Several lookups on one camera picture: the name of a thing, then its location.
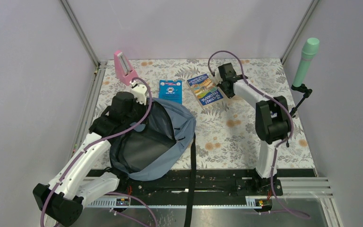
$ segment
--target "wall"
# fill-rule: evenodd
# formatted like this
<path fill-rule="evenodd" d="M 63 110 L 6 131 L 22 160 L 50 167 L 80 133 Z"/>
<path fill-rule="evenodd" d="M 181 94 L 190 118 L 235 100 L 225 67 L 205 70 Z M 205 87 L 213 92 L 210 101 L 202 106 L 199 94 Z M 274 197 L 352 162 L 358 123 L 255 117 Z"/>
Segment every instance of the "wall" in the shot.
<path fill-rule="evenodd" d="M 32 190 L 69 158 L 93 71 L 59 1 L 0 0 L 0 227 L 38 225 Z"/>
<path fill-rule="evenodd" d="M 280 58 L 311 0 L 69 3 L 96 55 L 105 61 L 118 49 L 130 59 L 209 58 L 218 50 L 241 58 Z"/>
<path fill-rule="evenodd" d="M 363 226 L 363 1 L 319 4 L 285 64 L 290 82 L 309 37 L 320 39 L 320 50 L 304 81 L 314 92 L 300 118 L 345 227 Z"/>

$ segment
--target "green microphone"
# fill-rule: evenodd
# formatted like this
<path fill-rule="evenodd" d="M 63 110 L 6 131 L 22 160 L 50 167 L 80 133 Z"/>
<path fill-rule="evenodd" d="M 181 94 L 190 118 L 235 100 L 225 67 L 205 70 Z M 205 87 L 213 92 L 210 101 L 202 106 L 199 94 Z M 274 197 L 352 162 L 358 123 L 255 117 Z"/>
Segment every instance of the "green microphone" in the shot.
<path fill-rule="evenodd" d="M 305 42 L 301 51 L 301 60 L 293 81 L 294 87 L 300 87 L 310 67 L 311 60 L 315 57 L 319 49 L 319 39 L 309 38 Z"/>

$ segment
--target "pink object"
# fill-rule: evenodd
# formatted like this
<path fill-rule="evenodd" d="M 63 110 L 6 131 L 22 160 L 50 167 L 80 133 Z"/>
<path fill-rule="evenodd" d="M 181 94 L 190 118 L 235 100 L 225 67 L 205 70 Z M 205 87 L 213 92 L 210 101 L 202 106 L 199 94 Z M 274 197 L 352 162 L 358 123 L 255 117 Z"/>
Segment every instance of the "pink object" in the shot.
<path fill-rule="evenodd" d="M 113 55 L 115 61 L 116 77 L 126 86 L 130 85 L 131 79 L 138 77 L 137 72 L 131 66 L 130 61 L 122 51 L 116 51 Z"/>

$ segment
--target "book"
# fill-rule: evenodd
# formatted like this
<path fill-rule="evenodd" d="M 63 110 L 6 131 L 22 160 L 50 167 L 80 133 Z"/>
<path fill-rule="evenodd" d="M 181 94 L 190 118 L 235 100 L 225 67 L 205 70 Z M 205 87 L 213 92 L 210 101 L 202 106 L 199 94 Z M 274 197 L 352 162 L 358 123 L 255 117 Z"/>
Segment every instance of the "book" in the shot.
<path fill-rule="evenodd" d="M 182 81 L 160 80 L 159 98 L 183 104 Z"/>
<path fill-rule="evenodd" d="M 187 84 L 203 108 L 223 99 L 222 93 L 207 74 L 188 79 Z"/>

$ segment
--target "tabletop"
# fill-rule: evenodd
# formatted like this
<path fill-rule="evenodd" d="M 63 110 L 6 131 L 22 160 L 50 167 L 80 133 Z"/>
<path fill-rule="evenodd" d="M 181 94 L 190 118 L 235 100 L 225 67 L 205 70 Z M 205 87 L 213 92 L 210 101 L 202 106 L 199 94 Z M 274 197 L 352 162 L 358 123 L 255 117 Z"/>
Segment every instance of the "tabletop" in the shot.
<path fill-rule="evenodd" d="M 225 97 L 209 108 L 203 109 L 187 86 L 187 79 L 208 74 L 207 59 L 130 60 L 138 76 L 149 86 L 153 97 L 158 97 L 159 80 L 182 80 L 183 105 L 197 120 L 196 152 L 197 168 L 254 168 L 259 156 L 260 139 L 255 132 L 255 109 L 243 99 Z M 237 74 L 241 74 L 237 60 L 213 59 L 215 69 L 231 62 Z M 291 90 L 279 59 L 242 59 L 244 74 L 251 83 L 274 96 L 284 96 L 288 107 L 294 107 Z M 117 78 L 114 62 L 108 61 L 95 108 L 94 119 L 111 104 L 113 96 L 129 87 Z M 278 152 L 278 168 L 314 168 L 314 162 L 299 117 L 293 118 L 294 134 L 290 147 L 281 145 Z M 109 151 L 97 160 L 94 169 L 110 166 Z M 172 169 L 190 169 L 190 146 Z"/>

